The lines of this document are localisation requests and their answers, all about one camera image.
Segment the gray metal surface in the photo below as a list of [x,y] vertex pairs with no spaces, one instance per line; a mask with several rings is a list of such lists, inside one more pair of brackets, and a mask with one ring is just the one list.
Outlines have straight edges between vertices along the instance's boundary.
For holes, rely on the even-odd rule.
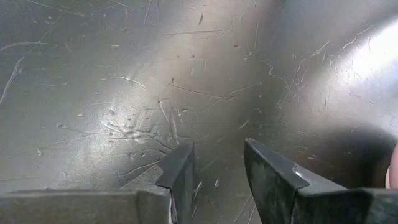
[[345,187],[378,183],[370,164],[397,136],[397,7],[1,1],[0,191],[118,188],[180,138],[197,150],[192,223],[259,223],[244,138]]
[[2,195],[2,223],[169,224],[170,191],[151,186],[134,190],[41,190]]

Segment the metal jaw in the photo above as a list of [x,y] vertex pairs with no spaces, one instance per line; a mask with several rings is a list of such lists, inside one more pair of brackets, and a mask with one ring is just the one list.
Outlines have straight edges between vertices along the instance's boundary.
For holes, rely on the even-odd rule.
[[188,223],[193,144],[182,144],[120,189],[0,195],[0,223]]
[[265,223],[398,223],[398,190],[346,189],[247,139],[244,162]]

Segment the dark metal piece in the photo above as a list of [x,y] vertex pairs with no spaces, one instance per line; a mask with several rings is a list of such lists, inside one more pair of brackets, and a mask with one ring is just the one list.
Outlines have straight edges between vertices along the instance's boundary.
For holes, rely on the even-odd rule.
[[1,223],[188,223],[194,152],[179,146],[114,190],[37,190],[0,195]]
[[158,165],[163,174],[157,179],[156,185],[171,190],[172,208],[176,209],[178,223],[188,223],[192,202],[193,175],[195,153],[193,144],[183,144],[165,156]]
[[346,189],[247,139],[246,173],[263,223],[397,223],[398,192]]

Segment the scratched metal surface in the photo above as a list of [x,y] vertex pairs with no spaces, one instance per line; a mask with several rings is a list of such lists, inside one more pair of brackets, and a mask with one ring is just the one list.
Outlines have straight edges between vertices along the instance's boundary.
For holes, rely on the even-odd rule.
[[347,187],[380,182],[368,167],[398,125],[395,0],[0,8],[0,192],[120,187],[185,138],[192,223],[260,223],[244,138]]

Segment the scratch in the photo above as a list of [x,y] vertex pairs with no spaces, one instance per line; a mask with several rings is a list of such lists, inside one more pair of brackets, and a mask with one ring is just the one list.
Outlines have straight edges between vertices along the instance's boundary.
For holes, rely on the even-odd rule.
[[305,69],[304,74],[303,74],[303,76],[301,77],[300,82],[299,82],[298,84],[301,84],[301,83],[303,82],[304,77],[305,77],[305,74],[307,74],[307,70],[308,70],[308,68]]
[[326,115],[327,115],[327,112],[328,112],[328,108],[326,108],[328,103],[329,103],[329,96],[326,96],[325,97],[325,102],[323,103],[323,107],[326,109]]
[[70,49],[68,43],[65,42],[64,45],[65,45],[66,50],[67,50],[70,54],[73,54],[73,52],[72,52],[72,50]]
[[359,98],[359,99],[362,99],[362,98],[363,98],[362,96],[355,95],[354,93],[350,93],[350,95],[351,95],[351,96],[355,96],[355,97],[357,97],[357,98]]
[[250,214],[250,217],[249,217],[248,224],[251,223],[251,219],[253,218],[253,213],[254,213],[255,209],[256,209],[256,206],[254,206],[253,210],[251,210],[251,214]]
[[202,21],[203,21],[203,13],[202,13],[201,16],[200,16],[199,25],[201,24]]
[[332,77],[333,76],[333,68],[331,66],[331,58],[330,58],[330,56],[329,56],[329,64],[330,64],[330,76]]
[[268,75],[270,75],[270,76],[275,76],[274,74],[272,74],[271,72],[273,71],[273,69],[274,69],[274,67],[271,67],[270,69],[269,69],[269,72],[268,72]]
[[[164,143],[162,143],[162,142],[159,141],[158,139],[154,138],[153,136],[148,135],[148,134],[143,134],[143,133],[141,133],[141,134],[143,135],[143,137],[140,137],[140,139],[152,139],[152,140],[154,140],[155,142],[157,142],[158,144],[160,144],[163,148],[167,149],[168,152],[173,151],[172,148],[166,146]],[[133,138],[129,138],[129,137],[127,137],[127,138],[113,138],[113,139],[134,139],[134,137],[133,137]],[[158,149],[158,150],[159,150],[161,153],[165,154],[165,155],[168,153],[168,152],[164,152],[164,151],[162,151],[162,150],[160,150],[160,149]]]
[[142,174],[138,175],[137,177],[135,177],[134,179],[130,180],[129,182],[132,182],[132,181],[142,177],[143,175],[145,175],[148,172],[149,172],[149,169],[145,170]]
[[[84,108],[89,107],[89,106],[96,106],[96,105],[113,105],[113,102],[99,102],[99,103],[92,103],[92,104],[88,104],[83,106]],[[127,106],[128,108],[134,110],[134,108],[130,105],[124,104],[124,103],[118,103],[119,105],[123,105],[123,106]]]
[[169,120],[170,120],[170,132],[172,133],[172,137],[177,144],[180,144],[178,141],[178,134],[177,134],[177,124],[175,123],[175,119],[173,113],[169,113]]
[[153,23],[151,23],[151,22],[149,22],[149,21],[148,21],[148,24],[151,25],[151,26],[153,26],[153,27],[155,27],[156,29],[159,29],[159,27],[158,27],[157,25],[155,25],[155,24],[153,24]]
[[353,43],[356,41],[356,38],[357,38],[357,36],[355,36],[355,38],[354,38],[353,41],[351,41],[351,42],[347,43],[346,45],[344,45],[343,50],[344,50],[345,48],[347,48],[348,46],[350,46],[351,44],[353,44]]
[[327,52],[325,51],[325,53],[323,54],[322,63],[325,62],[326,53],[327,53]]
[[142,166],[137,167],[137,168],[135,168],[135,169],[133,169],[133,170],[131,170],[131,171],[125,173],[125,174],[120,174],[120,175],[118,174],[118,177],[127,176],[127,175],[129,175],[129,174],[132,174],[132,173],[135,172],[136,170],[139,170],[139,169],[142,169],[142,168],[145,168],[145,167],[149,167],[149,166],[155,165],[155,164],[158,163],[158,162],[159,162],[159,160],[158,160],[158,161],[155,161],[155,162],[151,162],[151,163],[145,164],[145,165],[142,165]]
[[7,46],[4,46],[4,47],[2,47],[2,48],[0,48],[0,52],[2,52],[3,50],[6,50],[6,49],[8,49],[8,48],[10,48],[10,47],[15,47],[15,46],[21,46],[21,45],[37,45],[37,44],[41,44],[41,45],[46,45],[47,43],[43,43],[43,42],[40,42],[40,41],[38,41],[38,42],[19,42],[19,43],[13,43],[13,44],[10,44],[10,45],[7,45]]
[[201,182],[199,182],[198,187],[196,187],[195,189],[193,189],[193,192],[195,193],[195,195],[193,196],[192,201],[194,201],[195,198],[197,197],[197,194],[198,194],[199,190],[201,189],[201,186],[202,186],[202,185],[203,185],[203,182],[201,181]]
[[286,81],[285,78],[284,78],[284,82],[285,82],[286,87],[289,89],[289,84],[287,84],[287,81]]
[[256,83],[256,84],[251,85],[251,86],[241,87],[241,88],[238,88],[238,89],[236,89],[236,90],[233,90],[233,91],[227,93],[224,97],[222,97],[222,98],[218,99],[217,101],[215,101],[212,105],[210,105],[210,106],[207,108],[207,110],[210,110],[210,108],[212,108],[214,105],[216,105],[221,99],[225,99],[226,97],[228,97],[229,95],[231,95],[231,94],[233,94],[233,93],[236,93],[237,91],[246,90],[246,89],[248,89],[248,88],[252,88],[252,87],[257,86],[257,85],[260,85],[260,86],[261,86],[261,85],[262,85],[262,82]]
[[138,130],[140,130],[141,129],[141,126],[142,126],[142,122],[144,122],[144,119],[145,119],[145,117],[147,116],[147,111],[148,110],[145,110],[143,113],[142,112],[140,112],[140,115],[139,115],[139,117],[137,118],[137,120],[136,120],[136,125],[135,125],[135,127],[137,126],[137,123],[139,122],[139,125],[138,125]]
[[113,0],[111,0],[112,2],[115,2],[116,4],[119,4],[119,5],[121,5],[121,6],[124,6],[124,7],[129,7],[129,6],[127,6],[127,5],[125,5],[125,4],[122,4],[122,3],[120,3],[120,2],[117,2],[117,1],[113,1]]
[[251,195],[248,196],[248,199],[247,199],[246,202],[244,203],[244,205],[243,205],[241,211],[238,213],[238,216],[235,218],[235,220],[234,220],[233,223],[236,223],[236,221],[238,220],[238,218],[241,216],[241,214],[242,214],[244,208],[246,207],[246,205],[248,204],[250,198],[251,198]]
[[166,112],[163,110],[162,101],[164,101],[164,100],[160,100],[160,101],[158,102],[159,107],[160,107],[160,110],[162,111],[162,113],[163,113],[163,115],[164,115],[164,118],[166,118],[167,122],[170,124],[170,121],[169,121],[169,119],[168,119],[168,117],[167,117],[167,115],[166,115]]
[[243,124],[238,128],[238,130],[240,130],[240,129],[242,129],[243,127],[245,127],[245,126],[248,124],[248,122],[249,122],[249,120],[247,120],[245,123],[243,123]]
[[39,148],[37,147],[37,144],[36,144],[36,143],[35,143],[35,145],[36,145],[37,155],[42,156],[42,152],[39,150]]
[[199,203],[198,203],[198,204],[195,206],[195,208],[193,209],[193,212],[192,212],[191,217],[193,217],[193,216],[195,215],[195,213],[197,212],[198,205],[199,205]]
[[256,50],[256,48],[257,48],[257,34],[258,34],[258,32],[259,32],[259,21],[257,21],[256,37],[254,38],[254,47],[253,47],[253,50]]
[[217,39],[222,36],[224,36],[227,33],[228,30],[224,31],[221,35],[215,36],[215,37],[200,37],[200,38],[192,38],[192,40],[206,40],[206,39]]
[[359,75],[357,72],[355,72],[355,70],[353,70],[353,72],[354,72],[354,75],[357,75],[359,78],[361,78],[361,79],[362,79],[362,76],[361,76],[361,75]]
[[61,84],[44,84],[44,83],[39,83],[41,86],[49,86],[49,87],[55,87],[55,86],[61,86],[61,85],[67,85],[69,82],[61,83]]
[[211,165],[214,163],[214,161],[216,161],[216,160],[213,159],[209,164],[205,165],[204,168],[202,168],[202,169],[200,170],[200,172],[203,172],[205,169],[209,168],[209,166],[211,166]]
[[248,54],[245,55],[244,60],[246,61],[251,55],[254,55],[254,53],[262,52],[263,50],[265,50],[265,48],[259,49],[259,50],[254,50],[254,51],[250,51]]
[[244,11],[242,12],[242,14],[239,16],[239,20],[242,21],[242,16],[243,14],[246,12],[246,9],[244,9]]
[[293,146],[293,147],[299,147],[299,148],[302,148],[302,149],[309,149],[309,148],[304,147],[304,146]]
[[361,34],[365,33],[365,32],[368,31],[370,28],[372,28],[372,26],[373,26],[373,25],[370,25],[368,28],[366,28],[366,29],[363,30],[362,32],[359,32],[359,33],[356,34],[356,35],[361,35]]
[[42,148],[46,148],[46,147],[49,147],[49,146],[57,146],[57,145],[60,145],[60,144],[75,142],[75,141],[79,141],[79,140],[82,140],[82,139],[90,138],[90,137],[93,137],[93,136],[97,136],[97,134],[92,134],[92,135],[89,135],[89,136],[85,136],[85,137],[81,137],[81,138],[75,138],[75,139],[70,139],[70,140],[66,140],[66,141],[60,141],[60,142],[52,143],[52,144],[49,144],[49,145],[46,145],[46,146],[41,146],[39,148],[42,149]]
[[144,18],[144,25],[146,25],[147,24],[147,17],[148,17],[148,12],[149,12],[149,9],[150,9],[150,5],[152,4],[152,0],[149,0],[149,5],[148,5],[148,9],[147,9],[147,12],[145,13],[145,18]]
[[46,7],[46,8],[49,8],[49,9],[55,9],[55,10],[58,10],[58,11],[60,11],[60,12],[64,12],[64,13],[67,13],[67,14],[72,14],[72,15],[75,15],[75,16],[85,17],[85,15],[83,15],[83,14],[80,13],[80,12],[65,11],[65,10],[63,10],[63,9],[59,9],[59,8],[57,8],[57,7],[48,6],[48,5],[45,5],[45,4],[42,4],[42,3],[38,3],[38,2],[35,2],[35,1],[32,1],[32,0],[27,0],[27,1],[28,1],[28,2],[31,2],[31,3],[34,3],[34,4],[37,4],[37,5],[40,5],[40,6],[43,6],[43,7]]
[[105,127],[107,127],[107,128],[109,128],[110,130],[113,130],[113,131],[116,131],[116,132],[118,132],[118,133],[121,133],[125,138],[129,138],[129,136],[128,136],[127,134],[130,134],[130,133],[133,133],[132,139],[135,139],[135,138],[136,138],[135,134],[138,134],[138,136],[141,136],[141,135],[140,135],[141,133],[140,133],[139,131],[129,130],[129,131],[124,132],[124,131],[121,129],[120,126],[118,126],[118,125],[116,125],[116,124],[112,124],[112,123],[110,123],[110,122],[108,122],[107,124],[102,124],[102,125],[105,126]]
[[329,40],[327,43],[325,43],[324,45],[322,45],[322,47],[319,48],[318,50],[316,50],[313,54],[311,54],[311,57],[313,57],[313,56],[319,54],[320,52],[322,52],[322,50],[323,50],[329,43],[330,43],[330,40]]
[[181,111],[180,111],[180,109],[177,108],[177,112],[178,112],[177,116],[180,118],[180,123],[182,125],[182,128],[184,128],[184,123],[182,122],[182,119],[181,119]]
[[10,179],[0,179],[0,181],[10,181],[10,180],[25,180],[25,179],[34,179],[35,177],[15,177]]
[[303,59],[303,60],[301,60],[300,63],[298,63],[298,67],[297,67],[297,70],[296,70],[296,74],[297,74],[297,72],[300,71],[300,69],[301,69],[301,64],[303,64],[303,63],[305,62],[305,60],[306,60],[306,59]]
[[290,84],[289,90],[288,90],[288,92],[286,93],[284,100],[283,100],[283,101],[280,103],[280,105],[279,105],[279,108],[280,108],[280,109],[282,109],[282,106],[283,106],[283,104],[285,103],[285,101],[286,101],[286,99],[287,99],[287,96],[288,96],[289,93],[292,91],[293,83],[294,83],[294,80],[296,79],[296,75],[297,75],[298,70],[294,73],[294,76],[293,76],[293,79],[292,79],[292,83]]
[[302,134],[305,134],[306,136],[311,136],[311,137],[318,137],[318,138],[321,137],[321,136],[318,136],[318,135],[316,135],[316,134],[307,133],[307,132],[305,132],[305,131],[293,131],[293,132],[302,133]]
[[203,137],[201,137],[201,138],[198,138],[198,139],[195,139],[194,141],[195,142],[198,142],[198,141],[201,141],[201,140],[203,140],[203,139],[205,139],[205,138],[208,138],[210,135],[205,135],[205,136],[203,136]]
[[198,60],[198,61],[205,61],[205,60],[208,60],[207,58],[197,58],[196,56],[194,56],[194,55],[192,55],[192,57],[190,57],[190,58],[186,58],[187,60]]
[[157,19],[159,19],[159,17],[160,17],[159,0],[156,0],[156,8],[157,8]]
[[178,86],[175,86],[175,85],[172,85],[172,84],[169,84],[169,83],[167,83],[167,84],[168,84],[169,86],[172,86],[172,87],[177,88],[177,89],[179,89],[179,90],[187,91],[187,92],[190,92],[190,93],[196,93],[196,94],[199,94],[199,95],[210,96],[210,97],[214,97],[214,98],[228,99],[228,97],[215,96],[215,95],[211,95],[211,94],[207,94],[207,93],[202,93],[202,92],[195,91],[195,90],[188,90],[188,89],[186,89],[186,88],[178,87]]
[[206,34],[206,33],[212,33],[212,32],[223,32],[223,31],[228,31],[229,28],[227,29],[222,29],[222,30],[202,30],[202,31],[190,31],[190,32],[174,32],[171,34],[163,34],[163,35],[185,35],[185,34]]
[[83,134],[100,134],[100,133],[95,132],[95,131],[80,131],[80,130],[77,130],[77,129],[74,129],[74,128],[68,128],[68,127],[64,127],[64,129],[69,130],[69,131],[76,131],[78,133],[83,133]]
[[230,29],[230,31],[231,31],[231,35],[233,34],[233,32],[232,32],[232,27],[233,27],[233,25],[234,25],[234,16],[231,15],[231,25],[229,25],[229,29]]
[[255,2],[254,0],[251,0],[251,2],[253,2],[253,4],[254,4],[254,8],[256,9],[256,8],[257,8],[257,4],[256,4],[256,2]]
[[3,91],[2,97],[1,97],[1,99],[0,99],[0,106],[1,106],[1,104],[3,103],[3,101],[6,99],[8,88],[10,87],[10,85],[11,85],[11,83],[12,83],[12,80],[13,80],[13,79],[15,78],[15,76],[17,75],[17,71],[18,71],[19,65],[20,65],[21,62],[24,60],[24,58],[25,58],[25,56],[23,56],[21,59],[19,59],[18,62],[15,64],[15,66],[14,66],[14,71],[12,72],[10,79],[8,80],[6,86],[4,87],[4,91]]
[[110,127],[110,126],[107,125],[107,124],[101,123],[101,125],[104,126],[105,128],[108,128],[108,129],[112,130],[112,131],[115,131],[115,132],[117,132],[117,133],[120,133],[120,130],[114,129],[114,128]]
[[113,78],[122,78],[122,79],[124,79],[124,80],[127,80],[127,81],[130,81],[130,82],[137,83],[138,85],[140,85],[140,86],[141,86],[141,87],[143,87],[143,88],[147,88],[147,87],[146,87],[146,86],[144,86],[143,84],[141,84],[141,83],[139,83],[139,82],[137,82],[137,81],[135,81],[135,80],[132,80],[132,79],[126,78],[126,77],[113,77]]
[[371,38],[370,37],[368,39],[368,48],[369,48],[369,52],[372,52],[372,50],[371,50]]

